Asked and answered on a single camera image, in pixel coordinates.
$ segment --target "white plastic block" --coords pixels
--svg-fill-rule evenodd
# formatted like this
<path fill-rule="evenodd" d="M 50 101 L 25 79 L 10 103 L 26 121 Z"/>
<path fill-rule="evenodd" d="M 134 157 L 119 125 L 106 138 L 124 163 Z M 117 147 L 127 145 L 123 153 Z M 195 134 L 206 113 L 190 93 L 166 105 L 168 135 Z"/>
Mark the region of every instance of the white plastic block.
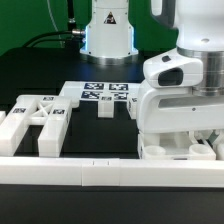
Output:
<path fill-rule="evenodd" d="M 82 160 L 0 157 L 0 184 L 82 185 Z"/>
<path fill-rule="evenodd" d="M 224 144 L 218 144 L 217 145 L 217 160 L 224 160 Z"/>
<path fill-rule="evenodd" d="M 160 134 L 158 145 L 149 144 L 150 139 L 144 135 L 139 135 L 138 141 L 138 153 L 141 159 L 216 160 L 216 154 L 209 145 L 191 143 L 186 133 Z"/>
<path fill-rule="evenodd" d="M 36 100 L 20 98 L 0 125 L 0 156 L 13 156 L 29 125 L 27 119 L 36 110 Z"/>
<path fill-rule="evenodd" d="M 70 99 L 57 99 L 38 139 L 40 157 L 59 157 L 71 118 Z"/>
<path fill-rule="evenodd" d="M 0 111 L 0 125 L 4 121 L 5 117 L 6 117 L 5 111 Z"/>
<path fill-rule="evenodd" d="M 101 118 L 114 117 L 114 94 L 111 93 L 100 94 L 98 101 L 98 117 Z"/>
<path fill-rule="evenodd" d="M 95 159 L 82 167 L 83 186 L 119 186 L 119 159 Z"/>
<path fill-rule="evenodd" d="M 218 161 L 120 161 L 120 186 L 223 187 L 223 175 Z"/>
<path fill-rule="evenodd" d="M 127 110 L 130 114 L 131 119 L 136 119 L 137 96 L 131 94 L 128 95 Z"/>

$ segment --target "white robot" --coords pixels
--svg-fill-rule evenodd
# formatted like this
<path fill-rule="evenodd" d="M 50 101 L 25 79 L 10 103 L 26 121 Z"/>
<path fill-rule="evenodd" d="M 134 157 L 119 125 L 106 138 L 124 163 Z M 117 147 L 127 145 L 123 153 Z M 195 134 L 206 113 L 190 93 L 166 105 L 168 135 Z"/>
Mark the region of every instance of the white robot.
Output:
<path fill-rule="evenodd" d="M 81 57 L 97 64 L 117 65 L 138 59 L 127 0 L 92 0 L 92 20 L 86 27 Z"/>
<path fill-rule="evenodd" d="M 177 48 L 144 63 L 139 154 L 224 159 L 224 1 L 151 0 L 151 6 L 153 17 L 179 36 Z"/>

